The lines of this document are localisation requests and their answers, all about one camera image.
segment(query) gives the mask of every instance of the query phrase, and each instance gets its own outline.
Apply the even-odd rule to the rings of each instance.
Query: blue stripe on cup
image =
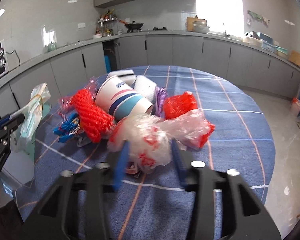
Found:
[[[115,111],[114,117],[118,120],[128,116],[135,105],[142,99],[143,97],[139,94],[128,98],[124,101]]]
[[[132,97],[133,95],[137,95],[137,93],[130,93],[130,94],[126,94],[120,98],[118,98],[116,101],[114,101],[114,103],[110,106],[109,108],[109,114],[114,115],[114,111],[116,110],[116,108],[127,98]]]

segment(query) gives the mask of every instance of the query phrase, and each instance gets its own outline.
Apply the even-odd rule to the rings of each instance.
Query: trash pile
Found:
[[[128,140],[129,174],[167,165],[172,160],[173,138],[180,148],[199,149],[215,129],[198,109],[191,92],[168,97],[165,87],[136,76],[132,70],[109,73],[99,88],[92,78],[85,88],[58,102],[59,114],[64,118],[62,125],[54,129],[59,142],[77,138],[81,147],[108,139],[109,151],[116,152]]]

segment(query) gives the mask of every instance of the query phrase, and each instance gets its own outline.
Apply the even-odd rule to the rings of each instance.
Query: logo on cup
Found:
[[[117,88],[120,88],[122,85],[124,85],[125,83],[124,82],[121,82],[121,83],[119,83],[119,84],[116,84],[115,86],[117,87]]]

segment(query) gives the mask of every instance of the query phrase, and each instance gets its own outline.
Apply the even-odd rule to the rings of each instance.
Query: wooden cutting board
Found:
[[[199,19],[198,17],[187,17],[187,31],[193,32],[193,22],[195,21],[204,21],[207,25],[207,20]]]

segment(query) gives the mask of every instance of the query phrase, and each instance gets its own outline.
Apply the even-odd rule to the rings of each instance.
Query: power cord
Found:
[[[9,52],[6,51],[6,53],[9,54],[9,55],[11,55],[11,54],[14,53],[14,52],[15,52],[16,55],[17,55],[17,58],[18,58],[18,60],[19,60],[19,66],[20,66],[20,65],[21,65],[21,62],[20,62],[20,58],[19,58],[18,53],[16,52],[16,50],[14,49],[11,53],[9,53]]]

